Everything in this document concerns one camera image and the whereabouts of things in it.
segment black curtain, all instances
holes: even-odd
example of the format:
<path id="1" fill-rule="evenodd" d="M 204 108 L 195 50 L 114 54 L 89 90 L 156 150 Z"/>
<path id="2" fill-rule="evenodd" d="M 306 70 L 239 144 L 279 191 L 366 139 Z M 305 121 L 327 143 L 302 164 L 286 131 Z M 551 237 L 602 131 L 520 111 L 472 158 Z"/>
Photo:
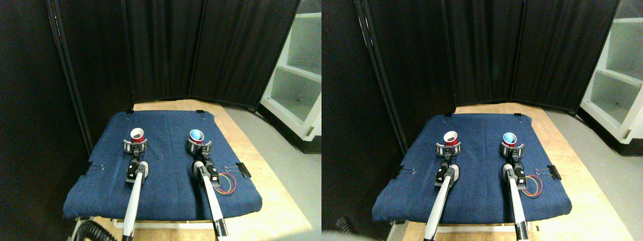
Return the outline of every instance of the black curtain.
<path id="1" fill-rule="evenodd" d="M 298 3 L 206 1 L 190 97 L 256 108 Z"/>
<path id="2" fill-rule="evenodd" d="M 445 1 L 458 106 L 508 102 L 522 0 Z"/>
<path id="3" fill-rule="evenodd" d="M 134 102 L 187 98 L 203 1 L 124 1 Z"/>
<path id="4" fill-rule="evenodd" d="M 528 0 L 512 99 L 575 112 L 618 0 Z"/>
<path id="5" fill-rule="evenodd" d="M 133 107 L 123 9 L 119 1 L 55 1 L 84 109 L 95 145 L 109 118 Z"/>
<path id="6" fill-rule="evenodd" d="M 0 239 L 65 240 L 62 205 L 88 154 L 49 1 L 0 2 Z"/>
<path id="7" fill-rule="evenodd" d="M 408 148 L 429 118 L 455 110 L 442 5 L 368 1 L 365 6 L 385 70 L 383 81 L 390 88 Z"/>
<path id="8" fill-rule="evenodd" d="M 373 223 L 371 209 L 402 161 L 352 1 L 322 3 L 321 228 L 345 217 L 360 235 L 386 238 L 390 226 Z"/>

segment red cup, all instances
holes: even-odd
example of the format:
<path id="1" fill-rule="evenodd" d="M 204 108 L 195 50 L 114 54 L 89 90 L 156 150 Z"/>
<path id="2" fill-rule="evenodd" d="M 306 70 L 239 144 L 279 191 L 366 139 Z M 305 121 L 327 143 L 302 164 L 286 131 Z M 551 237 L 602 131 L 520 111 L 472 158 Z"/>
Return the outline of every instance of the red cup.
<path id="1" fill-rule="evenodd" d="M 455 131 L 449 131 L 444 135 L 444 143 L 447 146 L 455 146 L 458 144 L 458 133 Z"/>
<path id="2" fill-rule="evenodd" d="M 132 142 L 142 142 L 144 140 L 143 129 L 135 128 L 129 133 L 129 136 L 132 138 Z"/>
<path id="3" fill-rule="evenodd" d="M 511 132 L 507 132 L 504 135 L 502 135 L 502 142 L 505 143 L 505 145 L 507 146 L 516 147 L 517 140 L 518 138 L 516 137 L 516 135 Z"/>
<path id="4" fill-rule="evenodd" d="M 205 135 L 200 130 L 194 129 L 190 131 L 190 140 L 194 141 L 194 143 L 201 144 L 204 138 Z"/>

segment white shelf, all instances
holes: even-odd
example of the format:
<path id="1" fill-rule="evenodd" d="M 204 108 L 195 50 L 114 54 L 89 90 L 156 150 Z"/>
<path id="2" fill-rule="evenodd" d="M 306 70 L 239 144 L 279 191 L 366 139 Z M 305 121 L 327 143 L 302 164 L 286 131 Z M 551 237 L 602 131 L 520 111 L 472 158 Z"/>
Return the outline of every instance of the white shelf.
<path id="1" fill-rule="evenodd" d="M 299 13 L 294 16 L 296 19 L 304 19 L 304 18 L 314 18 L 314 17 L 322 17 L 322 13 Z"/>
<path id="2" fill-rule="evenodd" d="M 630 19 L 614 19 L 614 23 L 619 22 L 643 22 L 643 17 L 633 17 Z"/>
<path id="3" fill-rule="evenodd" d="M 307 78 L 309 80 L 312 80 L 312 81 L 315 81 L 315 82 L 318 82 L 318 83 L 322 82 L 321 81 L 321 79 L 322 79 L 321 75 L 317 75 L 316 73 L 306 71 L 306 70 L 300 69 L 298 67 L 288 66 L 288 65 L 285 65 L 285 64 L 280 64 L 280 65 L 277 65 L 277 68 L 283 69 L 285 71 L 288 71 L 290 73 L 299 75 L 301 77 Z"/>
<path id="4" fill-rule="evenodd" d="M 619 73 L 619 72 L 616 72 L 616 71 L 613 71 L 613 70 L 609 70 L 609 69 L 596 69 L 596 72 L 602 73 L 604 75 L 610 76 L 610 77 L 615 78 L 617 80 L 626 82 L 627 84 L 632 85 L 632 86 L 637 87 L 637 88 L 641 88 L 641 85 L 643 83 L 641 80 L 639 80 L 637 78 L 634 78 L 632 76 L 625 75 L 625 74 L 622 74 L 622 73 Z"/>

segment shelf compartment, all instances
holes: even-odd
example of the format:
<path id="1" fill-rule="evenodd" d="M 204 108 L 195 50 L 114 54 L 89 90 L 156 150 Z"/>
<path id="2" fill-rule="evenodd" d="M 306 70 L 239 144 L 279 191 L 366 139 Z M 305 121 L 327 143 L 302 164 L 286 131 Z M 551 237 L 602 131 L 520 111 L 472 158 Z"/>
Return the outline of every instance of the shelf compartment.
<path id="1" fill-rule="evenodd" d="M 298 15 L 300 17 L 295 18 L 290 32 L 286 65 L 320 75 L 322 73 L 322 14 Z"/>
<path id="2" fill-rule="evenodd" d="M 277 68 L 283 69 L 285 71 L 288 71 L 290 73 L 299 75 L 299 76 L 307 78 L 309 80 L 313 80 L 313 81 L 318 82 L 318 83 L 322 82 L 321 81 L 321 79 L 322 79 L 321 75 L 317 75 L 316 73 L 313 73 L 313 72 L 310 72 L 310 71 L 307 71 L 307 70 L 304 70 L 304 69 L 300 69 L 298 67 L 279 65 L 279 66 L 277 66 Z"/>
<path id="3" fill-rule="evenodd" d="M 641 89 L 640 81 L 609 70 L 597 70 L 594 74 L 590 101 L 611 116 L 620 126 L 634 104 Z"/>
<path id="4" fill-rule="evenodd" d="M 610 30 L 606 69 L 643 79 L 643 18 L 616 19 Z"/>
<path id="5" fill-rule="evenodd" d="M 308 78 L 278 67 L 275 70 L 270 98 L 293 113 L 303 123 L 322 92 L 321 81 Z"/>

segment yellow wire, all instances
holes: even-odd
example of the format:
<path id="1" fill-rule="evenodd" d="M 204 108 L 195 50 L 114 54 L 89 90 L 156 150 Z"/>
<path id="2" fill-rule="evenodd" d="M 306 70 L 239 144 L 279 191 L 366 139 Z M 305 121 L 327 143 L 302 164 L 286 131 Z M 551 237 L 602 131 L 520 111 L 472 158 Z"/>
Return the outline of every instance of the yellow wire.
<path id="1" fill-rule="evenodd" d="M 529 177 L 530 179 L 534 180 L 534 183 L 536 183 L 536 193 L 538 193 L 538 182 L 537 182 L 533 177 L 530 177 L 530 176 L 527 176 L 527 177 Z M 529 194 L 527 194 L 527 192 L 525 192 L 525 190 L 524 190 L 524 189 L 522 190 L 522 192 L 523 192 L 525 195 L 529 196 L 529 197 L 534 197 L 534 196 L 535 196 L 535 195 L 529 195 Z"/>
<path id="2" fill-rule="evenodd" d="M 232 182 L 230 181 L 230 178 L 226 177 L 226 176 L 225 176 L 225 175 L 223 175 L 223 174 L 220 174 L 220 175 L 219 175 L 219 177 L 220 177 L 220 176 L 225 177 L 225 178 L 228 180 L 228 183 L 230 183 L 230 189 L 228 189 L 228 191 L 227 191 L 227 192 L 232 191 Z M 215 188 L 214 190 L 217 190 L 217 192 L 219 192 L 219 193 L 221 193 L 221 194 L 224 194 L 223 192 L 219 191 L 219 189 L 218 189 L 218 188 Z"/>

